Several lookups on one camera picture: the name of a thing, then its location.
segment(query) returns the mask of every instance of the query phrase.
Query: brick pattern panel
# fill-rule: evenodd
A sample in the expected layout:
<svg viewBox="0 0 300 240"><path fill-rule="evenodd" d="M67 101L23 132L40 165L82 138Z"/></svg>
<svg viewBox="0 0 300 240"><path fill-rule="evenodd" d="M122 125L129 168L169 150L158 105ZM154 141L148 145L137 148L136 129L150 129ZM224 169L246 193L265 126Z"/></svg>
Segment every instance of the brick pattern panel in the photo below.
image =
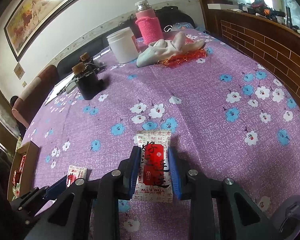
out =
<svg viewBox="0 0 300 240"><path fill-rule="evenodd" d="M221 20L222 36L242 54L273 73L300 107L300 56L255 31Z"/></svg>

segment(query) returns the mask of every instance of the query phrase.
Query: picture frame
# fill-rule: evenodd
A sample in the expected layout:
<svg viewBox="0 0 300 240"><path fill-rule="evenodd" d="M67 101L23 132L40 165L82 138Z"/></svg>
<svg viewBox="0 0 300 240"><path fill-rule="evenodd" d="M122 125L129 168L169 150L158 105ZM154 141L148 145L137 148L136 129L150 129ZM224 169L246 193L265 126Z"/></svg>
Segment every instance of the picture frame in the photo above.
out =
<svg viewBox="0 0 300 240"><path fill-rule="evenodd" d="M4 32L17 61L21 59L38 34L61 11L75 0L21 0Z"/></svg>

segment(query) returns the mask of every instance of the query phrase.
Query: white flower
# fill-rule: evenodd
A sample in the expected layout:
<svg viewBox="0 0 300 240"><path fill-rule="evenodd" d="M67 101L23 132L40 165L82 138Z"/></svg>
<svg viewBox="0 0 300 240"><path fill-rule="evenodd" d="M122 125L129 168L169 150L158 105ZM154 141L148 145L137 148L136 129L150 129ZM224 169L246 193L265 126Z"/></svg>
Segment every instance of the white flower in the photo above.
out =
<svg viewBox="0 0 300 240"><path fill-rule="evenodd" d="M143 115L136 115L135 117L132 117L131 120L133 121L133 123L137 124L144 122L146 120L146 117Z"/></svg>
<svg viewBox="0 0 300 240"><path fill-rule="evenodd" d="M267 113L260 113L260 119L261 119L261 122L270 122L271 121L271 115L267 114Z"/></svg>
<svg viewBox="0 0 300 240"><path fill-rule="evenodd" d="M56 164L57 164L57 162L56 162L56 161L54 161L54 162L52 162L52 164L51 164L51 166L50 166L50 167L51 167L52 169L54 169L54 167L56 166Z"/></svg>
<svg viewBox="0 0 300 240"><path fill-rule="evenodd" d="M248 104L252 107L257 107L258 106L258 101L257 100L254 100L254 99L250 99L248 101Z"/></svg>
<svg viewBox="0 0 300 240"><path fill-rule="evenodd" d="M266 211L270 206L270 198L267 196L263 196L257 205L262 212Z"/></svg>
<svg viewBox="0 0 300 240"><path fill-rule="evenodd" d="M239 95L238 92L231 92L230 94L227 94L226 101L233 104L234 102L239 102L240 98L241 96Z"/></svg>
<svg viewBox="0 0 300 240"><path fill-rule="evenodd" d="M285 111L283 114L283 118L284 120L286 120L286 122L289 122L293 118L293 113L291 111Z"/></svg>
<svg viewBox="0 0 300 240"><path fill-rule="evenodd" d="M273 98L272 101L279 103L282 99L284 99L284 92L281 88L276 88L272 92Z"/></svg>
<svg viewBox="0 0 300 240"><path fill-rule="evenodd" d="M69 149L70 144L71 143L69 141L66 141L65 144L62 146L62 149L66 152Z"/></svg>
<svg viewBox="0 0 300 240"><path fill-rule="evenodd" d="M257 141L258 141L258 134L255 133L254 131L248 132L246 134L246 138L244 139L244 141L249 145L256 145Z"/></svg>
<svg viewBox="0 0 300 240"><path fill-rule="evenodd" d="M275 79L275 80L273 81L273 83L276 84L278 87L281 87L281 86L282 86L282 83L281 83L279 80L277 80L277 79Z"/></svg>
<svg viewBox="0 0 300 240"><path fill-rule="evenodd" d="M261 98L262 100L265 100L269 97L270 89L266 88L265 86L262 86L261 88L257 88L256 92L254 92L258 98Z"/></svg>
<svg viewBox="0 0 300 240"><path fill-rule="evenodd" d="M204 58L197 59L197 63L202 64L202 63L205 63L205 62L206 62L206 60Z"/></svg>
<svg viewBox="0 0 300 240"><path fill-rule="evenodd" d="M109 95L101 95L99 97L99 102L103 102Z"/></svg>
<svg viewBox="0 0 300 240"><path fill-rule="evenodd" d="M137 135L135 135L133 137L133 143L136 144L136 145L138 145L138 136Z"/></svg>
<svg viewBox="0 0 300 240"><path fill-rule="evenodd" d="M123 227L128 232L136 232L139 230L140 222L138 220L128 219L127 221L123 222Z"/></svg>
<svg viewBox="0 0 300 240"><path fill-rule="evenodd" d="M152 118L161 118L164 111L163 104L154 105L154 107L150 110L149 116Z"/></svg>
<svg viewBox="0 0 300 240"><path fill-rule="evenodd" d="M57 154L57 148L54 148L51 152L51 156L54 157Z"/></svg>
<svg viewBox="0 0 300 240"><path fill-rule="evenodd" d="M259 69L265 69L263 66L261 66L260 64L258 64L258 68Z"/></svg>
<svg viewBox="0 0 300 240"><path fill-rule="evenodd" d="M181 99L173 96L173 97L170 97L169 102L173 105L175 105L175 104L180 105L181 104Z"/></svg>
<svg viewBox="0 0 300 240"><path fill-rule="evenodd" d="M143 103L139 103L134 105L132 108L130 108L132 113L137 113L140 114L142 111L144 111L146 109L147 105L143 104Z"/></svg>

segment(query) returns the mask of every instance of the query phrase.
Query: blue flower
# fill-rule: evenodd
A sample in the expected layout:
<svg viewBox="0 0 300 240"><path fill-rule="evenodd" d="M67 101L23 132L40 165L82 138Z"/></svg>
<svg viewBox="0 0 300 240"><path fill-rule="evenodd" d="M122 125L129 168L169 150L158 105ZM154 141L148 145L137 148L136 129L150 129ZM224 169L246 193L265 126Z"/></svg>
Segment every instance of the blue flower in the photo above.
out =
<svg viewBox="0 0 300 240"><path fill-rule="evenodd" d="M290 139L286 130L283 129L279 130L277 133L277 137L282 146L286 146L289 144Z"/></svg>
<svg viewBox="0 0 300 240"><path fill-rule="evenodd" d="M178 123L176 119L174 117L170 117L161 125L161 129L170 130L171 133L174 133L176 131L177 126Z"/></svg>
<svg viewBox="0 0 300 240"><path fill-rule="evenodd" d="M129 76L127 76L127 79L134 79L136 77L137 77L137 75L129 75Z"/></svg>
<svg viewBox="0 0 300 240"><path fill-rule="evenodd" d="M222 74L219 78L224 82L230 82L232 80L232 76L228 74Z"/></svg>
<svg viewBox="0 0 300 240"><path fill-rule="evenodd" d="M288 98L287 99L287 106L292 109L292 108L296 108L297 104L295 103L295 101L292 98Z"/></svg>
<svg viewBox="0 0 300 240"><path fill-rule="evenodd" d="M125 127L123 126L122 123L117 123L111 127L111 133L113 135L121 135L121 134L123 134L124 129L125 129Z"/></svg>
<svg viewBox="0 0 300 240"><path fill-rule="evenodd" d="M98 151L101 147L101 143L99 140L94 140L91 142L91 150L94 152Z"/></svg>
<svg viewBox="0 0 300 240"><path fill-rule="evenodd" d="M128 210L130 209L128 200L119 199L118 204L119 204L119 213L127 213Z"/></svg>
<svg viewBox="0 0 300 240"><path fill-rule="evenodd" d="M98 108L92 108L91 111L89 112L90 115L95 115L99 113L99 109Z"/></svg>
<svg viewBox="0 0 300 240"><path fill-rule="evenodd" d="M256 72L256 78L257 79L265 79L267 77L266 72L263 71L257 71Z"/></svg>
<svg viewBox="0 0 300 240"><path fill-rule="evenodd" d="M226 120L228 122L234 122L238 118L239 118L239 110L236 107L228 109L228 111L226 112Z"/></svg>
<svg viewBox="0 0 300 240"><path fill-rule="evenodd" d="M246 85L244 87L242 87L242 92L247 95L250 96L253 93L253 86L252 85Z"/></svg>
<svg viewBox="0 0 300 240"><path fill-rule="evenodd" d="M146 122L142 125L142 128L145 130L155 130L158 124L155 122Z"/></svg>
<svg viewBox="0 0 300 240"><path fill-rule="evenodd" d="M91 110L91 107L90 107L90 106L85 106L85 107L82 109L82 112L88 113L88 112L90 112L90 110Z"/></svg>
<svg viewBox="0 0 300 240"><path fill-rule="evenodd" d="M206 48L206 52L208 55L213 54L213 49L212 48Z"/></svg>
<svg viewBox="0 0 300 240"><path fill-rule="evenodd" d="M251 73L245 74L243 80L246 82L250 82L253 79L253 75Z"/></svg>

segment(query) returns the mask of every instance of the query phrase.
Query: table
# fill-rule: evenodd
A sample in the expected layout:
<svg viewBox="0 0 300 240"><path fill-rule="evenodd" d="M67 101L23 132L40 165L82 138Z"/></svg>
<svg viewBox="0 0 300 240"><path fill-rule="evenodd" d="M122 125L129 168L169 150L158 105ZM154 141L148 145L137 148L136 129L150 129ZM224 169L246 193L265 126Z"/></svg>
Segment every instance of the table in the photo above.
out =
<svg viewBox="0 0 300 240"><path fill-rule="evenodd" d="M206 40L206 58L138 69L110 52L98 75L109 80L102 94L85 101L75 89L41 107L23 141L41 148L34 186L52 185L69 165L101 178L129 157L138 130L155 127L171 129L171 145L191 168L233 178L268 216L300 195L300 109L291 95L251 58L184 32ZM187 239L189 201L120 201L119 211L121 239Z"/></svg>

